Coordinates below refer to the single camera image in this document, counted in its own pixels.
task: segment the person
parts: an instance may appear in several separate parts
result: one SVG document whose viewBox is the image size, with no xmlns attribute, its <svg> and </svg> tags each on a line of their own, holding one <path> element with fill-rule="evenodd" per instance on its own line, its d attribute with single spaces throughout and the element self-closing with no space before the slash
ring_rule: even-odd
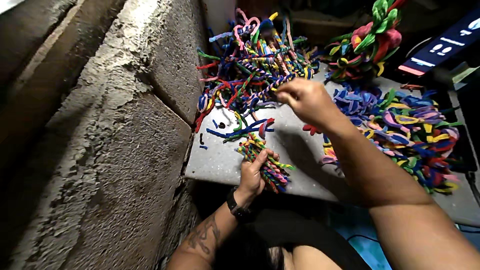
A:
<svg viewBox="0 0 480 270">
<path fill-rule="evenodd" d="M 480 269 L 480 254 L 446 213 L 358 131 L 332 102 L 323 84 L 294 79 L 276 94 L 302 121 L 328 135 L 348 185 L 369 210 L 393 269 Z M 242 209 L 265 187 L 259 169 L 267 155 L 279 158 L 271 150 L 263 150 L 254 162 L 241 165 L 240 185 L 233 198 Z M 248 226 L 236 229 L 238 219 L 224 203 L 192 230 L 171 256 L 167 269 L 368 269 L 348 242 L 320 223 L 290 214 L 279 217 L 278 212 L 258 219 L 249 223 L 254 225 L 248 230 Z M 241 241 L 228 244 L 235 234 Z M 219 261 L 227 264 L 220 266 Z"/>
</svg>

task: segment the black watch strap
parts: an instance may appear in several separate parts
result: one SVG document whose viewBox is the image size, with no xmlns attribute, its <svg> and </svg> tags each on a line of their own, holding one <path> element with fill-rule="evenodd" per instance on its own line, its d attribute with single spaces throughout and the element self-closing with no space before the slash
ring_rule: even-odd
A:
<svg viewBox="0 0 480 270">
<path fill-rule="evenodd" d="M 230 209 L 230 213 L 232 213 L 232 215 L 235 216 L 235 218 L 240 223 L 244 223 L 244 222 L 248 221 L 248 219 L 250 217 L 250 210 L 237 205 L 237 202 L 235 201 L 235 198 L 233 197 L 233 193 L 235 192 L 235 190 L 237 190 L 237 188 L 238 187 L 236 186 L 236 187 L 232 188 L 232 190 L 230 190 L 230 193 L 227 196 L 227 205 L 228 205 L 228 209 Z"/>
</svg>

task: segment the rough stone wall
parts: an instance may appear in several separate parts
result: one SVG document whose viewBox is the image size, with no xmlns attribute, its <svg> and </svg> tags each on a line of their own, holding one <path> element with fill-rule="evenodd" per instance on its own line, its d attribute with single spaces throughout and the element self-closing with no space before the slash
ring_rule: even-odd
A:
<svg viewBox="0 0 480 270">
<path fill-rule="evenodd" d="M 0 16 L 0 86 L 5 85 L 16 72 L 21 72 L 76 2 L 27 0 Z"/>
<path fill-rule="evenodd" d="M 188 124 L 195 119 L 198 95 L 203 85 L 196 47 L 204 48 L 203 24 L 199 1 L 172 2 L 172 9 L 160 29 L 158 45 L 150 64 L 151 76 L 158 83 L 156 94 Z"/>
<path fill-rule="evenodd" d="M 148 66 L 162 35 L 176 27 L 167 18 L 200 18 L 198 7 L 198 0 L 126 1 L 8 183 L 2 231 L 17 243 L 10 269 L 153 269 L 196 222 L 181 178 L 191 128 L 169 108 L 168 92 L 194 99 L 200 88 L 171 90 L 155 79 L 177 67 L 156 74 Z M 202 20 L 195 23 L 200 34 L 163 47 L 190 66 L 198 64 L 190 51 L 204 45 Z"/>
<path fill-rule="evenodd" d="M 29 0 L 7 11 L 9 21 L 0 16 L 0 73 L 26 64 L 12 81 L 0 82 L 0 179 L 60 107 L 124 2 Z M 56 8 L 65 5 L 68 11 Z"/>
</svg>

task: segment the pile of pipe cleaners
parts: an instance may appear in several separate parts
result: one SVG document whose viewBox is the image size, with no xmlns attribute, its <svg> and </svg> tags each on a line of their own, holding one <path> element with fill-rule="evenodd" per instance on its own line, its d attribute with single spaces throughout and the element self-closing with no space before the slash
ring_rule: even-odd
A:
<svg viewBox="0 0 480 270">
<path fill-rule="evenodd" d="M 211 37 L 216 56 L 207 55 L 197 48 L 200 56 L 213 62 L 197 67 L 204 71 L 207 78 L 205 88 L 199 97 L 197 109 L 200 116 L 196 120 L 195 132 L 198 132 L 204 117 L 215 107 L 224 107 L 233 112 L 240 126 L 230 134 L 221 134 L 210 129 L 207 132 L 225 139 L 224 142 L 247 137 L 249 132 L 259 131 L 264 138 L 267 125 L 273 120 L 259 120 L 255 112 L 269 105 L 275 105 L 272 94 L 283 83 L 295 77 L 313 78 L 320 67 L 320 55 L 317 47 L 305 47 L 304 37 L 292 38 L 290 21 L 283 20 L 281 35 L 275 30 L 272 20 L 278 16 L 274 13 L 268 19 L 247 18 L 241 9 L 240 23 L 230 23 L 230 32 Z M 245 117 L 251 115 L 256 121 L 248 125 Z"/>
<path fill-rule="evenodd" d="M 399 23 L 397 7 L 403 2 L 377 0 L 372 8 L 372 22 L 330 40 L 321 57 L 328 64 L 327 81 L 357 80 L 384 72 L 385 60 L 398 50 L 402 41 L 395 27 Z"/>
<path fill-rule="evenodd" d="M 455 162 L 449 158 L 459 139 L 454 127 L 438 110 L 425 91 L 421 98 L 391 89 L 381 98 L 376 87 L 362 89 L 343 82 L 344 89 L 335 90 L 334 102 L 351 122 L 384 154 L 410 173 L 428 193 L 451 194 L 458 182 L 449 168 Z M 338 160 L 324 134 L 322 163 Z"/>
<path fill-rule="evenodd" d="M 257 155 L 260 154 L 263 149 L 266 149 L 266 147 L 264 141 L 257 138 L 255 134 L 249 133 L 248 137 L 245 142 L 239 143 L 239 147 L 236 148 L 235 151 L 242 154 L 245 160 L 253 162 Z M 294 167 L 288 164 L 282 164 L 272 157 L 268 157 L 260 169 L 260 175 L 275 193 L 279 191 L 285 192 L 285 187 L 287 183 L 290 182 L 285 169 L 294 170 Z"/>
</svg>

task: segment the left hand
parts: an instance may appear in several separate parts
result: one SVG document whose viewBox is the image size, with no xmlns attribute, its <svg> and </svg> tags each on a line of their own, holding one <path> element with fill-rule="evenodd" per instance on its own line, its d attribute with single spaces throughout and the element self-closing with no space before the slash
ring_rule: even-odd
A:
<svg viewBox="0 0 480 270">
<path fill-rule="evenodd" d="M 275 154 L 270 149 L 264 149 L 253 162 L 242 161 L 240 185 L 237 189 L 239 192 L 252 197 L 262 193 L 265 181 L 260 176 L 260 168 L 266 161 L 267 156 L 272 156 L 277 161 L 280 159 L 280 155 Z"/>
</svg>

